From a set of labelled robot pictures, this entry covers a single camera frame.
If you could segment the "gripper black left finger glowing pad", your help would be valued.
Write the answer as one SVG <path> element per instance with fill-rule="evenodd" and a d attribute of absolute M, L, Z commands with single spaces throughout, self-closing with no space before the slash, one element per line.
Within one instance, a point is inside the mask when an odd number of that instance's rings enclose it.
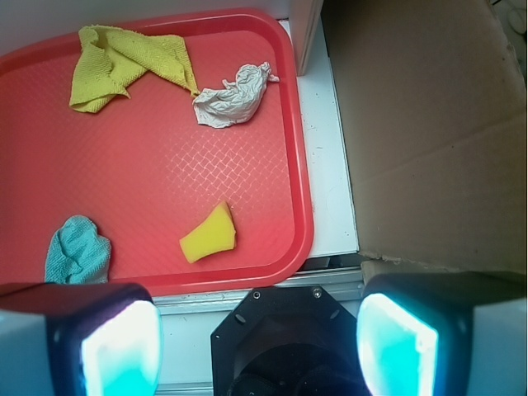
<path fill-rule="evenodd" d="M 163 326 L 138 284 L 1 287 L 3 395 L 154 395 Z"/>

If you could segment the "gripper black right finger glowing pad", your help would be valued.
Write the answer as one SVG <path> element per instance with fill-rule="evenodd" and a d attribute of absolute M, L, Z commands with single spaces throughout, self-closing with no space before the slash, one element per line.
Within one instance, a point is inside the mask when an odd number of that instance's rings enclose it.
<path fill-rule="evenodd" d="M 365 284 L 356 344 L 372 395 L 525 395 L 526 277 L 375 275 Z"/>

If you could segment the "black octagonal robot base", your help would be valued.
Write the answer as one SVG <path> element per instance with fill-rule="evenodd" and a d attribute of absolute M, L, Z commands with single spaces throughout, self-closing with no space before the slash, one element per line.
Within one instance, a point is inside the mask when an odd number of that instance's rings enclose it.
<path fill-rule="evenodd" d="M 321 286 L 250 290 L 210 335 L 216 395 L 367 395 L 356 317 Z"/>

